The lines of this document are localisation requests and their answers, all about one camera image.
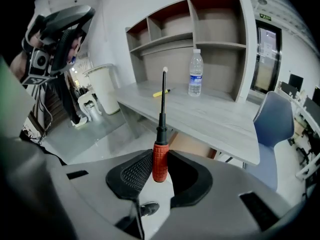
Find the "clear plastic water bottle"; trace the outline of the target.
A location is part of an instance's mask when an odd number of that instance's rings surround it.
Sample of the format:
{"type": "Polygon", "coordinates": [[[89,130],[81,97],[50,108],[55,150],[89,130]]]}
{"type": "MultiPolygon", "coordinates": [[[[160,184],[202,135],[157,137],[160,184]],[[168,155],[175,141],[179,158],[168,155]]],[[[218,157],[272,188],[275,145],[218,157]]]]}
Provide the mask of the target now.
{"type": "Polygon", "coordinates": [[[189,63],[189,86],[188,94],[191,97],[199,97],[202,89],[202,77],[204,71],[204,62],[200,49],[194,49],[191,61],[189,63]]]}

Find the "dark framed door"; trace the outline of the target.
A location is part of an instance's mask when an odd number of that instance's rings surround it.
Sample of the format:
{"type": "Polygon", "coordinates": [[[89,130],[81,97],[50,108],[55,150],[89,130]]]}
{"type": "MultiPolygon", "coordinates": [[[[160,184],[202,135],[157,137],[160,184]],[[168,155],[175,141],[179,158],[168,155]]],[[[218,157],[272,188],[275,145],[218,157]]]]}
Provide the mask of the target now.
{"type": "Polygon", "coordinates": [[[274,91],[277,85],[282,56],[282,30],[256,20],[257,49],[250,89],[262,94],[274,91]]]}

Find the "black office chair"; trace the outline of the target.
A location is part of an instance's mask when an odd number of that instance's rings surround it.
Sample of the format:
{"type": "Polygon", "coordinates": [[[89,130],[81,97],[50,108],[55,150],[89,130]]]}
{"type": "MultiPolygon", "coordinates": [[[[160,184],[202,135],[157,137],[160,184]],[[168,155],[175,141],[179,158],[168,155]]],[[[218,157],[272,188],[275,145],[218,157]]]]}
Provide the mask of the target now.
{"type": "Polygon", "coordinates": [[[303,147],[298,146],[296,151],[302,155],[302,161],[299,163],[300,166],[303,164],[308,165],[309,162],[313,159],[313,155],[317,156],[320,154],[320,137],[319,135],[308,129],[304,129],[301,134],[301,138],[306,137],[308,143],[308,150],[305,150],[303,147]]]}

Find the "person's left forearm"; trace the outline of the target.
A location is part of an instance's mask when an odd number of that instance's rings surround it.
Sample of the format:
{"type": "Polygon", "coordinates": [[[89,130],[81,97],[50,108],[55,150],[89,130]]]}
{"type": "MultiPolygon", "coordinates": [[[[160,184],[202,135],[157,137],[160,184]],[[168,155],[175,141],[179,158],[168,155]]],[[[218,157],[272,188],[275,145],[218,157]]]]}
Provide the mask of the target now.
{"type": "Polygon", "coordinates": [[[27,60],[28,60],[28,55],[23,50],[13,59],[13,61],[9,66],[10,70],[19,81],[25,75],[27,60]]]}

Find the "blue chair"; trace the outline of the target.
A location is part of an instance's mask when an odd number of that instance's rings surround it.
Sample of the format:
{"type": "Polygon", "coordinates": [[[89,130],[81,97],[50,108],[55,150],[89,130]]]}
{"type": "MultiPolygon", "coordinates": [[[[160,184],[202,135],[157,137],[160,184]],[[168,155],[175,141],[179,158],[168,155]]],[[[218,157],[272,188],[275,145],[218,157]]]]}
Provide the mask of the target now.
{"type": "Polygon", "coordinates": [[[254,117],[260,162],[258,165],[244,163],[242,168],[262,181],[272,190],[278,188],[278,172],[275,146],[294,135],[294,116],[289,100],[269,91],[254,117]]]}

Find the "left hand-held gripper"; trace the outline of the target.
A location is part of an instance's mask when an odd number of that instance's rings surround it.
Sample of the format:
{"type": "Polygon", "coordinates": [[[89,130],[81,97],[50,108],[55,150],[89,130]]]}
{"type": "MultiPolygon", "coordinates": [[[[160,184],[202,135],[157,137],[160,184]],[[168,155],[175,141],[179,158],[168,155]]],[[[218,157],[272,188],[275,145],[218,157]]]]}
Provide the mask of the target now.
{"type": "Polygon", "coordinates": [[[22,40],[27,59],[21,83],[41,85],[67,71],[72,44],[79,38],[79,45],[83,43],[94,15],[95,9],[89,5],[65,8],[46,17],[38,15],[22,40]],[[81,30],[66,30],[75,25],[81,30]]]}

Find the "grey wooden desk with hutch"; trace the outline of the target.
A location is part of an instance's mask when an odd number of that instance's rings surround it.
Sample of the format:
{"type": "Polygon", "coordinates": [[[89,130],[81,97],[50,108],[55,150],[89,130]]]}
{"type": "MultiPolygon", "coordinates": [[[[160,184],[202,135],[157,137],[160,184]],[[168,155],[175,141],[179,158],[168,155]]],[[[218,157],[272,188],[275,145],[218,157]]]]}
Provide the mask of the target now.
{"type": "Polygon", "coordinates": [[[135,137],[158,122],[163,68],[169,128],[232,158],[257,165],[258,140],[243,105],[253,75],[255,19],[250,0],[178,0],[131,27],[125,36],[135,82],[116,90],[135,137]],[[190,62],[200,49],[200,96],[190,96],[190,62]]]}

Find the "red-handled black screwdriver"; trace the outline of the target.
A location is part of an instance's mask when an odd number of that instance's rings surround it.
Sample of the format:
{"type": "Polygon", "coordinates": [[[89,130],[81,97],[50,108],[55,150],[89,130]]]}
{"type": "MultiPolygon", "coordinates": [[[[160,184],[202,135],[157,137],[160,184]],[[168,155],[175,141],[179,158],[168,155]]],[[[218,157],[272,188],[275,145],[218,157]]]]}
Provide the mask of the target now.
{"type": "Polygon", "coordinates": [[[167,178],[168,162],[167,155],[169,143],[167,141],[166,113],[165,113],[165,90],[167,72],[162,72],[162,96],[158,126],[156,128],[156,140],[152,151],[152,177],[157,183],[162,183],[167,178]]]}

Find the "white ornate stool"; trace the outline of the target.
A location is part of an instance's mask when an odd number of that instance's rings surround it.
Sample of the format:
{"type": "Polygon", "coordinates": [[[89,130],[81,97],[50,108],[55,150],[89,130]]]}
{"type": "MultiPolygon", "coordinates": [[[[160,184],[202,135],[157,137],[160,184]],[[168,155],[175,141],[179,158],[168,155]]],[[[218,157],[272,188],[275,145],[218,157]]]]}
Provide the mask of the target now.
{"type": "Polygon", "coordinates": [[[87,109],[87,104],[93,104],[93,107],[95,108],[96,112],[101,116],[102,112],[100,111],[98,107],[98,103],[91,91],[86,92],[85,94],[79,96],[77,99],[77,104],[79,106],[79,109],[81,112],[87,117],[88,121],[92,121],[92,116],[90,114],[90,111],[87,109]]]}

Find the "brown wooden desk drawer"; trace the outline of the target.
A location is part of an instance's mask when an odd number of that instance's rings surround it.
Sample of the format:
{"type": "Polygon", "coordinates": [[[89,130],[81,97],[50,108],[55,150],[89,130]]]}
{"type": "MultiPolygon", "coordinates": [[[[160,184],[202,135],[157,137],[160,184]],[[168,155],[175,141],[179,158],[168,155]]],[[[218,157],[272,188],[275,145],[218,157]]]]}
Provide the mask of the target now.
{"type": "Polygon", "coordinates": [[[214,159],[217,153],[217,151],[209,145],[180,132],[175,132],[168,143],[171,150],[186,152],[210,159],[214,159]]]}

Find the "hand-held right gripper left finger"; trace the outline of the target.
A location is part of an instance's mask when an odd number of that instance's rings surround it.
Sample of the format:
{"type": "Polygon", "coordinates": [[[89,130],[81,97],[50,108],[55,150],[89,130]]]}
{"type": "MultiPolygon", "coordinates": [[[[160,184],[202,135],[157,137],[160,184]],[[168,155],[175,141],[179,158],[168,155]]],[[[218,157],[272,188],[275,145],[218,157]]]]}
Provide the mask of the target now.
{"type": "Polygon", "coordinates": [[[64,165],[62,203],[76,240],[144,240],[139,195],[151,168],[150,149],[64,165]]]}

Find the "black computer monitor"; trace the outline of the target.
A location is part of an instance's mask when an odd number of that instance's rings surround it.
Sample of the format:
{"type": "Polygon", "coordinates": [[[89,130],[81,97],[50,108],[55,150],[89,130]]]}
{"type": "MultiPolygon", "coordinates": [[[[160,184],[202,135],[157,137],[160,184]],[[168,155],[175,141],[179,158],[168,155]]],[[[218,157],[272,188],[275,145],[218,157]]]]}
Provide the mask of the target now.
{"type": "Polygon", "coordinates": [[[295,74],[291,74],[289,77],[288,84],[297,89],[298,92],[301,91],[304,78],[295,74]]]}

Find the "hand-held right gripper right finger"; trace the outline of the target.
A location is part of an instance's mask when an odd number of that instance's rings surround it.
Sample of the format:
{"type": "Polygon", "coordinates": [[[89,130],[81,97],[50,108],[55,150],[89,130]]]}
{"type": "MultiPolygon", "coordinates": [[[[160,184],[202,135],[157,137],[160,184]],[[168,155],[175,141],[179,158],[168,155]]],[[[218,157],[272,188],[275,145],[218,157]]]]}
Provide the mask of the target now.
{"type": "Polygon", "coordinates": [[[152,240],[269,240],[299,213],[262,181],[234,165],[171,150],[174,195],[152,240]]]}

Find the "white office desk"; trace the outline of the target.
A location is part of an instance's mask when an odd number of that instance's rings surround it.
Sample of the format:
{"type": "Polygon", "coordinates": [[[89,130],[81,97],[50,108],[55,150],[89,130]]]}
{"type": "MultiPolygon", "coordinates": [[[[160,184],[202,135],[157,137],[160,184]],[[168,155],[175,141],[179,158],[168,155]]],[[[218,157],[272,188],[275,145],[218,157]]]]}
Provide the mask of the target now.
{"type": "MultiPolygon", "coordinates": [[[[295,102],[295,105],[297,107],[297,113],[302,115],[303,118],[306,120],[308,125],[311,127],[313,132],[315,134],[320,134],[320,127],[316,123],[316,121],[313,119],[313,117],[306,111],[303,106],[301,106],[298,102],[295,102]]],[[[300,170],[298,171],[295,176],[300,180],[306,180],[309,178],[313,173],[316,172],[316,170],[320,167],[320,162],[318,163],[320,159],[320,152],[316,154],[314,152],[314,148],[316,145],[310,145],[311,146],[311,160],[300,170]]]]}

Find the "yellow marker pen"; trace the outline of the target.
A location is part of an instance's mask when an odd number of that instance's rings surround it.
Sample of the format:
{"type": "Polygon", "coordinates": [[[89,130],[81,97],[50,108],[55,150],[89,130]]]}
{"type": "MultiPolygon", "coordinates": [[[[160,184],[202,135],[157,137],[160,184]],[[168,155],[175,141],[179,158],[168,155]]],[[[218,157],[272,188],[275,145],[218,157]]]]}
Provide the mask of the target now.
{"type": "MultiPolygon", "coordinates": [[[[167,93],[169,93],[170,91],[171,91],[170,89],[166,89],[166,90],[164,91],[164,93],[167,94],[167,93]]],[[[162,91],[159,91],[159,92],[154,93],[152,96],[153,96],[154,98],[156,98],[156,97],[162,96],[162,94],[163,94],[163,92],[162,92],[162,91]]]]}

